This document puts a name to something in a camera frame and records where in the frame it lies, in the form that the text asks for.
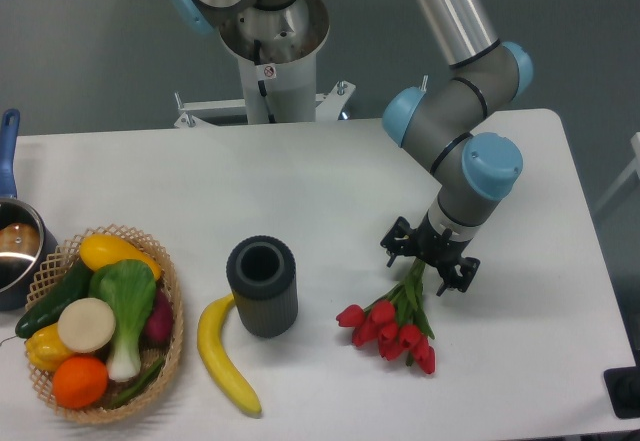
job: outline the blue joint cap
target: blue joint cap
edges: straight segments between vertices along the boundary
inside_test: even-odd
[[[524,49],[522,49],[519,44],[506,41],[502,43],[502,45],[509,51],[511,51],[511,54],[516,59],[516,63],[518,64],[518,73],[520,79],[518,81],[518,91],[514,96],[517,97],[529,87],[531,81],[533,80],[533,61],[531,61],[531,57]]]
[[[522,172],[522,154],[509,139],[495,133],[471,138],[462,151],[462,171],[480,196],[500,201]]]
[[[400,147],[413,113],[425,94],[418,88],[407,88],[393,98],[382,114],[382,127]]]
[[[193,0],[171,0],[182,20],[196,33],[206,35],[214,32]]]

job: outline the bok choy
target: bok choy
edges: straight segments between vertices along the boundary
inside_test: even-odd
[[[116,330],[107,359],[109,378],[124,382],[140,372],[138,342],[153,309],[156,282],[143,261],[126,259],[94,274],[91,295],[106,302],[116,317]]]

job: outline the onion slice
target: onion slice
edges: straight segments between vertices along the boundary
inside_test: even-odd
[[[58,320],[60,341],[76,353],[93,353],[105,346],[116,329],[116,317],[107,303],[84,298],[67,306]]]

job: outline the metal pot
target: metal pot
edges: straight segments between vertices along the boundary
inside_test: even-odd
[[[0,311],[23,307],[40,264],[57,241],[38,212],[17,199],[13,159],[20,125],[16,109],[0,125]]]

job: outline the yellow bell pepper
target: yellow bell pepper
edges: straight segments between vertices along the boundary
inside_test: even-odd
[[[162,276],[162,268],[151,256],[118,236],[92,234],[82,241],[78,252],[82,262],[92,271],[123,259],[137,259],[147,263],[156,281]]]
[[[29,362],[41,371],[55,371],[74,352],[58,336],[58,323],[46,326],[25,342]]]

